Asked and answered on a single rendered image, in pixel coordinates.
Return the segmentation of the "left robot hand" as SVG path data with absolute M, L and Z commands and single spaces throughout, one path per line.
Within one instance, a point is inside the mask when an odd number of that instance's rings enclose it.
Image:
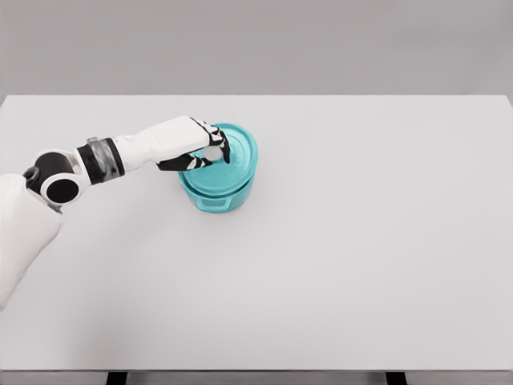
M 186 172 L 218 160 L 231 162 L 227 136 L 204 121 L 184 115 L 157 124 L 149 132 L 152 159 L 160 171 Z

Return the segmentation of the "teal pot lid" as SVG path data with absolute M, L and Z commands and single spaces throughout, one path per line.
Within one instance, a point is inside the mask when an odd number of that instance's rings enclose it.
M 227 136 L 230 163 L 220 159 L 206 168 L 178 173 L 186 191 L 205 197 L 232 195 L 254 176 L 258 161 L 257 142 L 248 130 L 236 124 L 216 126 Z

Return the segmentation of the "teal pot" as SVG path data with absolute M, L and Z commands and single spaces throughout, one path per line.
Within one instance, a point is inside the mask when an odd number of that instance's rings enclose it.
M 219 196 L 209 196 L 194 189 L 184 178 L 180 178 L 179 181 L 190 202 L 200 211 L 206 213 L 228 213 L 238 209 L 247 201 L 252 191 L 254 179 L 249 179 L 244 185 L 231 193 Z

